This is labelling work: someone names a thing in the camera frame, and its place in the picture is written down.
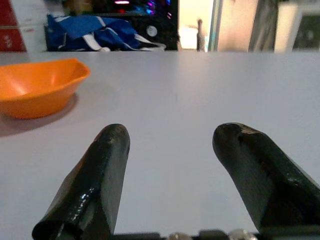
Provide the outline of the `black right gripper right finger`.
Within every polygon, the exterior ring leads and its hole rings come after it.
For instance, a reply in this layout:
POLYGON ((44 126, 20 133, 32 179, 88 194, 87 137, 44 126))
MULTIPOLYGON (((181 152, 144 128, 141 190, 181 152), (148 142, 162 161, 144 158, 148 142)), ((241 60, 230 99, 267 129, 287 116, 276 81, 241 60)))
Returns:
POLYGON ((213 151, 261 235, 318 235, 320 186, 267 134, 239 122, 216 127, 213 151))

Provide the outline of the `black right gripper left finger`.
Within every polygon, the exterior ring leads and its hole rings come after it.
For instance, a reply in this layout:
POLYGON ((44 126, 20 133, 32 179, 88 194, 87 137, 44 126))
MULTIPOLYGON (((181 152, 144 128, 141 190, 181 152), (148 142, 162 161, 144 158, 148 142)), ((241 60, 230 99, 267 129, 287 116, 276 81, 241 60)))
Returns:
POLYGON ((104 127, 64 178, 32 238, 51 240, 63 233, 72 240, 109 240, 114 234, 130 135, 119 123, 104 127))

